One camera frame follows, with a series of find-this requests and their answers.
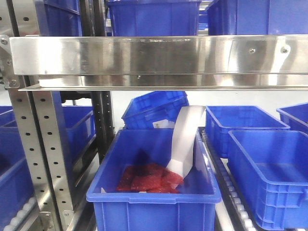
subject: white label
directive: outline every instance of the white label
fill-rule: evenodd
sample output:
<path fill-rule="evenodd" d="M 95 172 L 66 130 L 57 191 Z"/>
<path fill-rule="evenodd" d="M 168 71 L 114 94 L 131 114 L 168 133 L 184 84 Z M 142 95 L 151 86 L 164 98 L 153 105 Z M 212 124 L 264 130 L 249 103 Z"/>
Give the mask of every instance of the white label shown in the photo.
<path fill-rule="evenodd" d="M 169 121 L 167 119 L 159 120 L 153 122 L 154 128 L 174 128 L 175 123 L 173 121 Z"/>

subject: blue bin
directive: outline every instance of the blue bin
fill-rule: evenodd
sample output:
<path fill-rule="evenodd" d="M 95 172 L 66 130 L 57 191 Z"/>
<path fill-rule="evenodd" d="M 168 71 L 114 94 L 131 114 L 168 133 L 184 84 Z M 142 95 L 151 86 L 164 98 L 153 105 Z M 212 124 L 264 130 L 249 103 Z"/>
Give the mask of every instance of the blue bin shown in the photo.
<path fill-rule="evenodd" d="M 231 131 L 229 168 L 257 224 L 266 230 L 308 227 L 308 135 Z"/>
<path fill-rule="evenodd" d="M 308 34 L 306 0 L 214 0 L 209 35 Z"/>
<path fill-rule="evenodd" d="M 132 99 L 122 119 L 127 129 L 158 128 L 162 120 L 175 122 L 188 105 L 184 91 L 153 91 Z"/>
<path fill-rule="evenodd" d="M 72 154 L 72 160 L 75 161 L 95 135 L 94 115 L 92 107 L 89 106 L 64 106 L 65 126 Z M 0 124 L 6 113 L 0 114 Z M 11 136 L 18 134 L 17 123 L 11 120 L 0 127 L 0 136 Z"/>
<path fill-rule="evenodd" d="M 12 106 L 0 106 L 0 126 L 15 120 Z"/>
<path fill-rule="evenodd" d="M 201 0 L 111 0 L 114 36 L 184 36 L 198 32 Z"/>
<path fill-rule="evenodd" d="M 0 230 L 34 192 L 18 132 L 0 132 Z"/>
<path fill-rule="evenodd" d="M 171 158 L 172 129 L 122 130 L 114 139 L 87 192 L 98 231 L 213 231 L 220 191 L 197 134 L 194 164 L 179 194 L 116 192 L 128 165 Z"/>
<path fill-rule="evenodd" d="M 45 5 L 57 7 L 69 11 L 79 12 L 78 0 L 44 0 Z"/>
<path fill-rule="evenodd" d="M 36 11 L 42 36 L 82 36 L 78 0 L 44 0 Z"/>
<path fill-rule="evenodd" d="M 291 130 L 308 134 L 308 103 L 278 108 L 281 121 L 291 127 Z"/>
<path fill-rule="evenodd" d="M 82 36 L 79 12 L 45 5 L 49 36 Z"/>
<path fill-rule="evenodd" d="M 199 30 L 208 29 L 208 17 L 207 14 L 199 15 Z"/>
<path fill-rule="evenodd" d="M 290 127 L 256 106 L 206 107 L 205 132 L 219 157 L 228 158 L 230 130 L 289 130 Z"/>

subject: white wall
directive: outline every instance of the white wall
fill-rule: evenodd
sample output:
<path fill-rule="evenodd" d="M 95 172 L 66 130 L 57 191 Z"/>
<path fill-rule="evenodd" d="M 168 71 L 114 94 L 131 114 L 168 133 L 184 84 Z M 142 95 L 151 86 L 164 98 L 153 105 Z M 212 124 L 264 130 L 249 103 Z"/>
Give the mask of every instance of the white wall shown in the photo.
<path fill-rule="evenodd" d="M 115 129 L 124 125 L 123 115 L 130 100 L 149 91 L 113 91 L 113 115 Z M 308 91 L 187 91 L 190 105 L 257 105 L 279 118 L 276 108 L 308 102 Z M 0 105 L 10 105 L 3 85 L 0 86 Z M 90 99 L 77 101 L 78 105 L 91 105 Z M 204 126 L 205 118 L 200 125 Z"/>

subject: storage rack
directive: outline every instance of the storage rack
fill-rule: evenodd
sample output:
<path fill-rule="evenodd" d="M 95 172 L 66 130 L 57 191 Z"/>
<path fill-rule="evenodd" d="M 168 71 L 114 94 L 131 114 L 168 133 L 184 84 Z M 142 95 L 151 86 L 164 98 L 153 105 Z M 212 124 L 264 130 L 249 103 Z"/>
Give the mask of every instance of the storage rack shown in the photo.
<path fill-rule="evenodd" d="M 35 4 L 0 0 L 1 74 L 38 201 L 20 230 L 94 230 L 85 192 L 98 167 L 97 151 L 102 160 L 114 136 L 108 90 L 308 90 L 306 35 L 104 38 L 102 2 L 81 0 L 87 37 L 37 37 L 47 22 L 38 12 L 43 0 Z M 60 90 L 92 92 L 100 142 L 93 141 L 75 165 L 65 161 Z M 235 190 L 225 187 L 232 184 L 226 169 L 205 145 L 224 195 L 217 230 L 253 231 L 238 216 L 241 206 L 230 201 Z"/>

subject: screw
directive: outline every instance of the screw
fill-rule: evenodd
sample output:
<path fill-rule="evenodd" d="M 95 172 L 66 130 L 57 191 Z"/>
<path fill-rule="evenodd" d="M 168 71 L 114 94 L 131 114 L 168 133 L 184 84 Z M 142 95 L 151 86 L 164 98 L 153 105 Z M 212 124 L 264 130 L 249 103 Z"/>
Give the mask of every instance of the screw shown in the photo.
<path fill-rule="evenodd" d="M 256 49 L 255 49 L 255 48 L 250 48 L 250 49 L 249 49 L 249 53 L 254 54 L 255 52 L 256 52 Z"/>
<path fill-rule="evenodd" d="M 8 44 L 8 40 L 6 38 L 1 38 L 1 43 L 3 45 L 7 45 Z"/>
<path fill-rule="evenodd" d="M 289 52 L 289 49 L 287 47 L 282 47 L 281 48 L 281 53 L 286 54 Z"/>
<path fill-rule="evenodd" d="M 10 87 L 15 87 L 17 85 L 16 79 L 12 79 L 9 83 Z"/>

